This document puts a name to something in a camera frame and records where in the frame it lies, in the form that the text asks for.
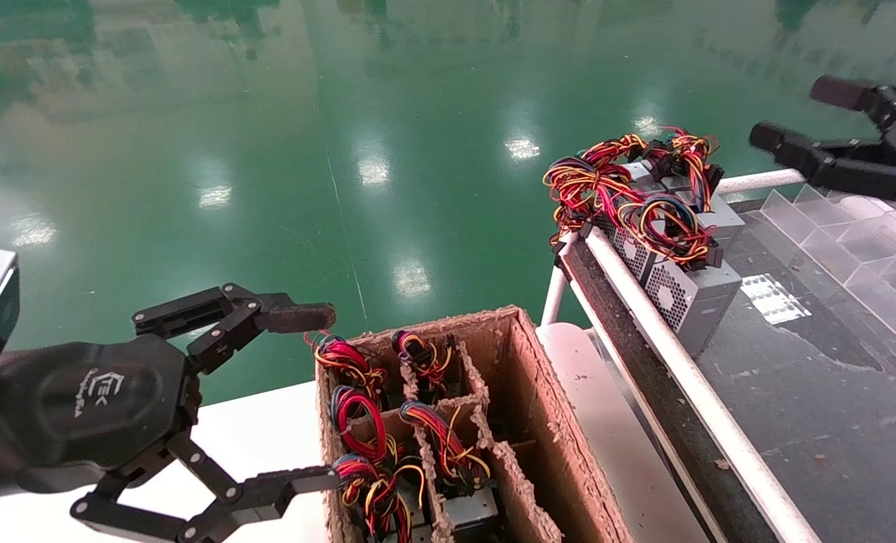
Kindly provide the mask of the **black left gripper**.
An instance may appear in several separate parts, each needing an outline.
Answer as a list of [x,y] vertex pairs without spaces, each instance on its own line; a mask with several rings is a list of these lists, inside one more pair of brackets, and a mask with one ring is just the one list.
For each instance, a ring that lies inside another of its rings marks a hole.
[[[99,481],[72,506],[72,518],[139,542],[224,542],[249,523],[282,519],[298,495],[336,490],[334,468],[263,472],[237,482],[179,434],[196,422],[197,373],[213,373],[266,331],[307,333],[335,322],[331,303],[298,303],[289,293],[226,283],[138,311],[132,323],[139,337],[125,343],[3,354],[0,494],[68,492]],[[186,355],[165,341],[196,330],[203,333]],[[185,520],[119,502],[132,483],[173,460],[213,494],[201,513]]]

